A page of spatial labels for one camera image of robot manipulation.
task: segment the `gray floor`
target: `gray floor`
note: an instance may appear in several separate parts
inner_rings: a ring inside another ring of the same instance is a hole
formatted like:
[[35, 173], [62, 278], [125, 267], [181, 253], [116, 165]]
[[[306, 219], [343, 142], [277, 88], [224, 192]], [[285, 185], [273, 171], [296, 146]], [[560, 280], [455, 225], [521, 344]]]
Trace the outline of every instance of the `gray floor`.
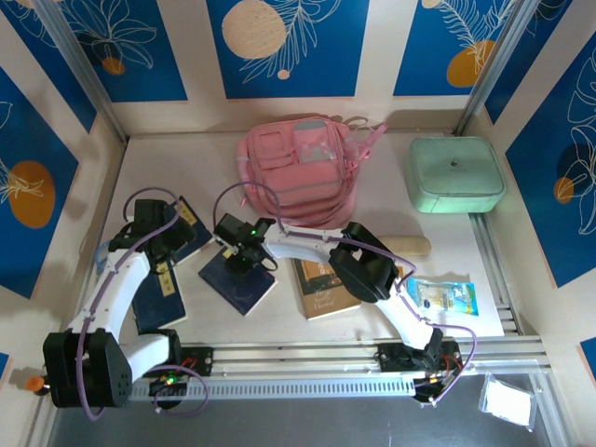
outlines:
[[[524, 386], [523, 376], [498, 377]], [[150, 403], [109, 410], [97, 423], [61, 410], [50, 446], [305, 447], [544, 446], [540, 414], [530, 433], [478, 410], [483, 376], [465, 377], [436, 409], [408, 398], [219, 400], [194, 418], [157, 415]], [[180, 409], [189, 406], [181, 405]]]

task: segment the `mint green box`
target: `mint green box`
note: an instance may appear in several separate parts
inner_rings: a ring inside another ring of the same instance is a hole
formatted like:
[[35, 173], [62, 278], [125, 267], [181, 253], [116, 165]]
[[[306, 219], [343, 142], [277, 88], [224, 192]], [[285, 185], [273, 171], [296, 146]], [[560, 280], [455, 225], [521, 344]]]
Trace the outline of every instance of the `mint green box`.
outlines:
[[405, 175], [422, 212], [487, 212], [506, 192], [493, 147], [479, 137], [414, 140]]

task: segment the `brown book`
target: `brown book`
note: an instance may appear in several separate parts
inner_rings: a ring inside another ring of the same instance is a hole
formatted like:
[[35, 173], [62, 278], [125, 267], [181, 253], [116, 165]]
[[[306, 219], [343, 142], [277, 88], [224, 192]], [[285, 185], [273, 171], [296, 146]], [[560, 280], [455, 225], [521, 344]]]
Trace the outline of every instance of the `brown book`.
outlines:
[[360, 307], [360, 300], [345, 289], [330, 266], [297, 259], [292, 259], [292, 263], [298, 278], [306, 319]]

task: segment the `wooden handle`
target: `wooden handle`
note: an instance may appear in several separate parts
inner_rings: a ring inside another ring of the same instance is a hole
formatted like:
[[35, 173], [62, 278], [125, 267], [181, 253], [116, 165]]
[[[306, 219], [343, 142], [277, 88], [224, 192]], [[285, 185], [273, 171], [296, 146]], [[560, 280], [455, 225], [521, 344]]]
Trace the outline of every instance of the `wooden handle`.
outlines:
[[381, 236], [381, 242], [398, 256], [426, 256], [430, 253], [430, 241], [423, 236]]

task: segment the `pink backpack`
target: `pink backpack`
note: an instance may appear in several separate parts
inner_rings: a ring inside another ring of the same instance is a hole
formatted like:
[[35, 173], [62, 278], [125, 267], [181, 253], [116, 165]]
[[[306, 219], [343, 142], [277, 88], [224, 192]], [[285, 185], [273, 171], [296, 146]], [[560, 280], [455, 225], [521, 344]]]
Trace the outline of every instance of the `pink backpack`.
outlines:
[[[360, 161], [386, 129], [382, 124], [358, 142], [347, 125], [320, 117], [257, 126], [237, 149], [240, 178], [273, 189], [285, 223], [338, 228], [354, 210]], [[271, 193], [244, 187], [257, 212], [276, 214]]]

